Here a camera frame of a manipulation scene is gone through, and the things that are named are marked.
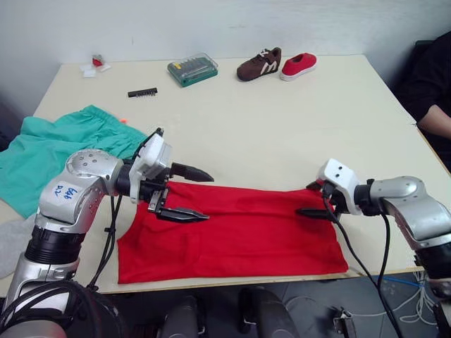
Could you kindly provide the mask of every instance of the red cloth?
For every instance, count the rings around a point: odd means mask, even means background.
[[[157,220],[137,207],[118,240],[119,283],[185,277],[320,275],[348,266],[330,222],[297,215],[323,208],[310,190],[269,192],[171,182],[166,207],[210,216],[199,223]]]

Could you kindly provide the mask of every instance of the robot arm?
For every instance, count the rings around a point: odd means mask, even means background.
[[[171,147],[158,129],[136,151],[134,161],[122,161],[105,151],[85,149],[73,154],[63,172],[43,190],[32,239],[21,254],[4,309],[21,294],[45,282],[69,280],[75,276],[81,244],[105,195],[130,196],[133,203],[149,202],[157,218],[188,223],[208,219],[196,211],[164,207],[166,186],[173,175],[196,181],[212,181],[205,172],[173,163],[168,167]],[[68,294],[42,302],[43,308],[64,312]]]
[[[368,180],[362,184],[354,171],[335,159],[321,167],[310,189],[320,189],[335,212],[353,215],[391,215],[415,251],[415,260],[429,277],[432,292],[441,300],[435,307],[440,331],[450,335],[451,324],[451,213],[429,196],[423,181],[402,176]],[[318,217],[312,210],[304,215]]]

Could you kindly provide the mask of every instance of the person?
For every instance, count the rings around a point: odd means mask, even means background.
[[[395,96],[451,171],[451,32],[420,55]]]

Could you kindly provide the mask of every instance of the handwritten label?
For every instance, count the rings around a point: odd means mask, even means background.
[[[58,182],[53,189],[56,204],[70,203],[80,192],[80,187],[64,181]]]

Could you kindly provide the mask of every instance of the teal cloth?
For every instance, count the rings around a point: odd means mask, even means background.
[[[95,106],[54,123],[25,118],[8,149],[0,153],[0,198],[27,218],[37,210],[43,188],[78,150],[95,148],[127,158],[146,137]]]

